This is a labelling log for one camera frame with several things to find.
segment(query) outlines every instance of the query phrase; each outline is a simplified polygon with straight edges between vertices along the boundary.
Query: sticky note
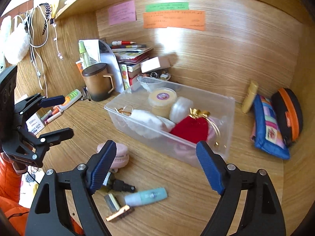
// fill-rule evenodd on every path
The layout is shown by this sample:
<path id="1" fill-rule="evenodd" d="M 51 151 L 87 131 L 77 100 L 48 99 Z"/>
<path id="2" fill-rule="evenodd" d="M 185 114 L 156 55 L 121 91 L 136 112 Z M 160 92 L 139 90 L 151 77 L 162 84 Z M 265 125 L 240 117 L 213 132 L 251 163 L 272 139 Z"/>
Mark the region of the sticky note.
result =
<path id="1" fill-rule="evenodd" d="M 108 8 L 108 21 L 110 26 L 124 22 L 136 21 L 134 0 Z"/>
<path id="2" fill-rule="evenodd" d="M 178 27 L 204 31 L 205 11 L 173 10 L 145 12 L 143 14 L 143 27 Z"/>
<path id="3" fill-rule="evenodd" d="M 145 6 L 146 12 L 152 11 L 170 11 L 170 10 L 188 10 L 188 2 L 167 2 L 167 3 L 153 3 Z"/>

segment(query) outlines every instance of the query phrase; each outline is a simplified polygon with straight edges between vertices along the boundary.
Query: orange jacket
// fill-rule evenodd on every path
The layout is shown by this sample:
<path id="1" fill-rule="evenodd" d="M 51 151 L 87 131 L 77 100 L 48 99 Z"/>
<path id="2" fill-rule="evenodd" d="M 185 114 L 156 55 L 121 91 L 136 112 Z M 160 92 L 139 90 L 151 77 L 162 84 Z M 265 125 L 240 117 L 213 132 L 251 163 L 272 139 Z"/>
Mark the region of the orange jacket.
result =
<path id="1" fill-rule="evenodd" d="M 0 208 L 18 233 L 24 236 L 29 209 L 19 205 L 21 177 L 15 173 L 12 164 L 2 159 L 0 155 Z M 83 235 L 81 227 L 74 220 L 72 223 L 75 232 Z"/>

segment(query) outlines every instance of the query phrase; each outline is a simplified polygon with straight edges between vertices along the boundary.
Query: orange sticky note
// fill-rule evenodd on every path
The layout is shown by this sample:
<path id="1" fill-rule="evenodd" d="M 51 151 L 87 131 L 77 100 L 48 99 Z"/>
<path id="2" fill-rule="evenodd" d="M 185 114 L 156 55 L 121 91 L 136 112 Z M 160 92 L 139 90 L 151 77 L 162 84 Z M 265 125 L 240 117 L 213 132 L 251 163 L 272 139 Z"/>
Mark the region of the orange sticky note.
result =
<path id="1" fill-rule="evenodd" d="M 171 10 L 143 14 L 144 28 L 178 27 L 205 30 L 205 11 Z"/>

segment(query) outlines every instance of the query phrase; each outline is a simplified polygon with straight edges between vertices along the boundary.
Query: black and orange pouch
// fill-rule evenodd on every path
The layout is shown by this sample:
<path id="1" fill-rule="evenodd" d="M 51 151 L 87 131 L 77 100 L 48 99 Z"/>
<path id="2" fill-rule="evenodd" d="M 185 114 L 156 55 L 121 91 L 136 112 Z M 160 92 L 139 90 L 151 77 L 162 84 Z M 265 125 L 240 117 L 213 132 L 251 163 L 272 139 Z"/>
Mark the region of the black and orange pouch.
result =
<path id="1" fill-rule="evenodd" d="M 271 102 L 284 143 L 290 147 L 303 129 L 300 103 L 293 91 L 285 88 L 281 88 L 273 94 Z"/>

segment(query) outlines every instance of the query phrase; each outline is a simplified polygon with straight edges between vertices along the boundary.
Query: red velvet pouch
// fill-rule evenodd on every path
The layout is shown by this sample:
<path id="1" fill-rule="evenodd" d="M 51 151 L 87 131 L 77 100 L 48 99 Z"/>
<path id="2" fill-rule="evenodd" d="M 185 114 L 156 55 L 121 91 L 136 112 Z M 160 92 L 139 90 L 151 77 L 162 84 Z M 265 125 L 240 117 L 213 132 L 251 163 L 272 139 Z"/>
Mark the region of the red velvet pouch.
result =
<path id="1" fill-rule="evenodd" d="M 197 144 L 202 140 L 207 141 L 208 130 L 208 122 L 205 118 L 195 119 L 187 116 L 170 133 Z"/>

